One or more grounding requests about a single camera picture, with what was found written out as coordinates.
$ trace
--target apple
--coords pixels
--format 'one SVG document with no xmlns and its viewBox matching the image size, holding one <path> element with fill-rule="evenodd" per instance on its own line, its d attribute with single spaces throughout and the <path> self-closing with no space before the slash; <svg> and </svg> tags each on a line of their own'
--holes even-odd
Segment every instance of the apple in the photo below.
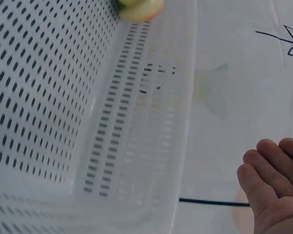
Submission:
<svg viewBox="0 0 293 234">
<path fill-rule="evenodd" d="M 136 2 L 139 2 L 139 1 L 141 1 L 141 0 L 119 0 L 119 2 L 122 5 L 125 5 L 125 6 L 133 5 L 133 4 L 135 4 Z"/>
<path fill-rule="evenodd" d="M 157 16 L 164 6 L 164 0 L 137 0 L 133 5 L 124 6 L 119 15 L 132 22 L 143 22 Z"/>
</svg>

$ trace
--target white plastic basket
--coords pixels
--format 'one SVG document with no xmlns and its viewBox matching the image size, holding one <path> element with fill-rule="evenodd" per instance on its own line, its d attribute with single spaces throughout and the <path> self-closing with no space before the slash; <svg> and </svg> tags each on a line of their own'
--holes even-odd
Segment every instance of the white plastic basket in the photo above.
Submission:
<svg viewBox="0 0 293 234">
<path fill-rule="evenodd" d="M 196 0 L 0 0 L 0 234 L 170 233 Z"/>
</svg>

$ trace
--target black marker drawing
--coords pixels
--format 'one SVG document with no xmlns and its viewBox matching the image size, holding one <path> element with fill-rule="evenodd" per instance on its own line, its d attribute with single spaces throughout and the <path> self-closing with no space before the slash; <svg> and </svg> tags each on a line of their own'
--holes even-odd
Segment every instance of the black marker drawing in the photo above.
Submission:
<svg viewBox="0 0 293 234">
<path fill-rule="evenodd" d="M 291 28 L 289 26 L 286 26 L 286 25 L 283 25 L 283 26 L 285 27 L 285 29 L 287 30 L 287 32 L 290 34 L 291 38 L 293 39 L 293 28 Z M 293 40 L 283 39 L 283 38 L 280 38 L 278 36 L 275 36 L 275 35 L 269 34 L 269 33 L 264 33 L 264 32 L 259 32 L 259 31 L 255 31 L 255 32 L 256 33 L 259 33 L 259 34 L 263 34 L 263 35 L 269 36 L 269 37 L 277 38 L 280 41 L 284 41 L 286 43 L 289 43 L 289 44 L 293 45 Z M 289 49 L 288 55 L 289 56 L 293 56 L 293 46 Z"/>
<path fill-rule="evenodd" d="M 159 65 L 159 70 L 158 70 L 158 72 L 160 72 L 160 73 L 164 73 L 164 72 L 166 72 L 165 70 L 163 70 L 162 69 L 162 66 L 161 65 Z M 175 74 L 175 70 L 176 70 L 176 68 L 175 67 L 173 67 L 173 71 L 172 71 L 172 74 L 174 75 Z M 145 72 L 146 73 L 143 73 L 142 75 L 144 76 L 144 77 L 146 77 L 148 74 L 147 74 L 147 72 L 151 72 L 152 71 L 152 69 L 150 69 L 150 68 L 145 68 Z M 146 94 L 147 92 L 146 91 L 144 91 L 144 90 L 140 90 L 140 93 L 143 93 L 143 94 Z"/>
</svg>

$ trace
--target open palm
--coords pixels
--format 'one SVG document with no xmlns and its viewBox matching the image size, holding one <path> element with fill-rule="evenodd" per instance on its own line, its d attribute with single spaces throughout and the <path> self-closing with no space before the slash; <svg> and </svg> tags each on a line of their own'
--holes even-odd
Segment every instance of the open palm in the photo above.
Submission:
<svg viewBox="0 0 293 234">
<path fill-rule="evenodd" d="M 243 157 L 238 179 L 254 212 L 254 234 L 293 234 L 293 139 L 265 139 Z"/>
</svg>

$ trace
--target black line drawing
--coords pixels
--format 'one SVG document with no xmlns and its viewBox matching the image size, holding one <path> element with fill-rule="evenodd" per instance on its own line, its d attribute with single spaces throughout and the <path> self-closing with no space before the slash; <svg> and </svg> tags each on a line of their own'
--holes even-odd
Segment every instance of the black line drawing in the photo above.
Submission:
<svg viewBox="0 0 293 234">
<path fill-rule="evenodd" d="M 289 33 L 290 37 L 293 39 L 293 28 L 289 27 L 289 26 L 286 26 L 286 25 L 283 25 L 285 27 L 285 29 L 287 30 L 287 32 Z M 269 33 L 265 33 L 265 32 L 260 32 L 260 31 L 255 31 L 256 33 L 259 33 L 259 34 L 263 34 L 263 35 L 266 35 L 266 36 L 269 36 L 269 37 L 272 37 L 272 38 L 277 38 L 279 39 L 280 41 L 284 41 L 286 43 L 289 43 L 292 45 L 292 47 L 289 49 L 288 51 L 288 55 L 289 56 L 292 56 L 293 57 L 293 40 L 287 40 L 287 39 L 283 39 L 283 38 L 280 38 L 276 35 L 273 35 L 273 34 L 269 34 Z"/>
</svg>

